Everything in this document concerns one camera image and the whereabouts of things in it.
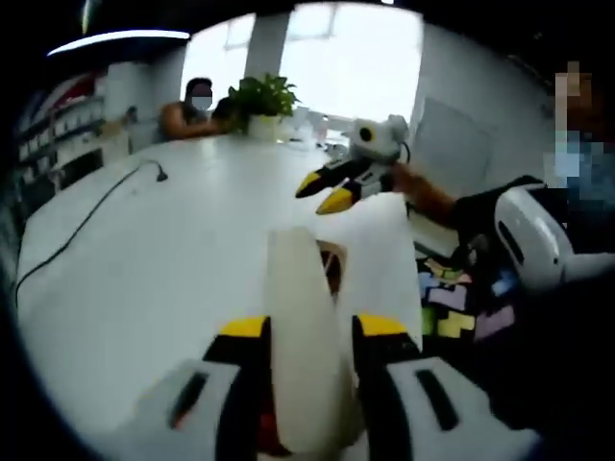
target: person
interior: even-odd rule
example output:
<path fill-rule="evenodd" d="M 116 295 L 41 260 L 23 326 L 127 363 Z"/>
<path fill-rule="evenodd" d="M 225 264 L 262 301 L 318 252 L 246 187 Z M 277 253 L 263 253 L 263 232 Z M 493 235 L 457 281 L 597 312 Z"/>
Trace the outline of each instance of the person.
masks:
<path fill-rule="evenodd" d="M 162 108 L 160 127 L 163 136 L 166 139 L 190 139 L 227 133 L 231 111 L 226 99 L 218 103 L 223 108 L 215 110 L 209 118 L 207 111 L 212 100 L 211 80 L 190 80 L 185 87 L 185 99 Z"/>
<path fill-rule="evenodd" d="M 560 188 L 545 190 L 564 209 L 566 231 L 577 253 L 615 253 L 611 79 L 598 66 L 582 69 L 578 62 L 569 62 L 555 80 L 556 127 L 563 139 L 556 145 L 555 170 L 561 182 Z M 418 212 L 458 231 L 460 248 L 478 234 L 495 234 L 495 204 L 508 188 L 541 182 L 522 177 L 475 196 L 454 198 L 411 166 L 395 165 L 393 177 L 394 190 L 406 195 Z M 476 382 L 489 396 L 494 414 L 509 427 L 538 430 L 556 452 L 554 459 L 587 459 L 609 395 L 601 385 L 600 364 L 606 360 L 604 338 L 610 325 L 606 313 L 587 303 L 610 303 L 614 281 L 615 271 L 606 270 L 545 293 L 521 292 L 512 306 L 515 321 L 508 328 L 485 339 L 473 338 L 463 347 L 437 343 L 427 354 L 442 356 Z M 489 312 L 491 306 L 482 310 Z M 429 349 L 425 339 L 424 348 Z"/>

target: colorful object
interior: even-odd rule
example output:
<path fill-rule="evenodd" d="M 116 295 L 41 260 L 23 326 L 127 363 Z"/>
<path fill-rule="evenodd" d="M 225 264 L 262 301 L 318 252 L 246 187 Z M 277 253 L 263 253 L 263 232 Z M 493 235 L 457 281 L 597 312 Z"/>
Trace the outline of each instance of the colorful object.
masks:
<path fill-rule="evenodd" d="M 390 169 L 400 158 L 406 135 L 407 124 L 401 115 L 389 115 L 382 123 L 357 119 L 350 133 L 348 154 L 309 173 L 295 197 L 309 197 L 347 180 L 316 210 L 317 214 L 332 214 L 345 211 L 370 195 L 392 190 Z"/>
<path fill-rule="evenodd" d="M 463 329 L 474 329 L 475 318 L 470 315 L 449 312 L 449 318 L 438 321 L 437 335 L 445 338 L 460 338 Z"/>

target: wall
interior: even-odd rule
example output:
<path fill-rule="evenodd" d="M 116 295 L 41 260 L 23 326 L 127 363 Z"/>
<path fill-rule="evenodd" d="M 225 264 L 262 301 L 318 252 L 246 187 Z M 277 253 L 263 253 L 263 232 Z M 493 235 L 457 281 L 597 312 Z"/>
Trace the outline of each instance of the wall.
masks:
<path fill-rule="evenodd" d="M 150 65 L 154 107 L 180 100 L 182 73 L 184 71 L 185 46 L 164 55 Z"/>
<path fill-rule="evenodd" d="M 260 78 L 265 73 L 278 74 L 289 18 L 289 12 L 257 16 L 248 47 L 246 77 Z"/>
<path fill-rule="evenodd" d="M 105 118 L 108 121 L 122 117 L 131 106 L 136 107 L 138 118 L 154 116 L 150 75 L 149 65 L 142 62 L 120 62 L 109 66 L 105 90 Z"/>
<path fill-rule="evenodd" d="M 543 154 L 553 149 L 554 122 L 544 119 L 541 105 L 549 104 L 550 97 L 504 57 L 469 38 L 426 25 L 412 132 L 426 97 L 489 127 L 494 152 L 484 189 L 524 174 L 544 176 Z"/>

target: ceiling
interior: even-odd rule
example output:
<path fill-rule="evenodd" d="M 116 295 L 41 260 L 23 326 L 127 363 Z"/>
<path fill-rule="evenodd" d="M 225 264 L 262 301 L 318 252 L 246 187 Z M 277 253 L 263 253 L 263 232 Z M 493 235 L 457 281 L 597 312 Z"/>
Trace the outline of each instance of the ceiling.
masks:
<path fill-rule="evenodd" d="M 18 46 L 5 50 L 11 65 L 5 74 L 11 85 L 11 101 L 5 109 L 11 116 L 23 105 L 35 88 L 50 85 L 58 79 L 83 69 L 105 66 L 110 61 L 126 61 L 161 48 L 176 46 L 177 40 L 161 39 L 134 42 L 121 40 L 87 48 L 87 51 L 58 54 L 48 60 L 46 54 L 82 35 L 82 10 L 85 0 L 40 1 L 38 4 L 16 2 L 12 17 L 21 22 L 18 30 L 24 38 L 7 28 L 1 33 L 5 43 Z M 194 33 L 210 25 L 254 12 L 250 2 L 220 0 L 90 0 L 91 19 L 88 33 L 125 29 L 167 29 Z M 259 13 L 288 11 L 292 0 L 282 0 L 276 7 L 259 2 Z M 526 0 L 512 2 L 478 2 L 467 0 L 451 3 L 445 0 L 397 0 L 397 6 L 421 12 L 427 21 L 471 36 L 486 46 L 521 59 L 541 76 L 551 80 L 565 44 L 555 32 L 554 10 L 544 12 Z"/>

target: person in blue shirt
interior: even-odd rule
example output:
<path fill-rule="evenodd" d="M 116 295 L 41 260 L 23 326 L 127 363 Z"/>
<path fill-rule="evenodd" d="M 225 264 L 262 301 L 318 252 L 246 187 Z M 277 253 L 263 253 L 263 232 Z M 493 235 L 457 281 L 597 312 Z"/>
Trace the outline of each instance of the person in blue shirt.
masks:
<path fill-rule="evenodd" d="M 615 95 L 611 73 L 598 62 L 568 62 L 555 77 L 555 173 L 545 189 L 565 222 L 576 253 L 615 253 Z M 433 221 L 456 230 L 460 246 L 477 235 L 497 242 L 495 204 L 523 177 L 471 197 L 455 198 L 412 166 L 394 168 L 397 192 Z M 615 271 L 579 279 L 540 295 L 520 293 L 514 323 L 467 344 L 436 342 L 440 355 L 489 396 L 495 415 L 513 428 L 532 427 L 548 440 L 554 459 L 588 459 L 608 416 L 610 391 L 601 363 L 610 333 Z"/>

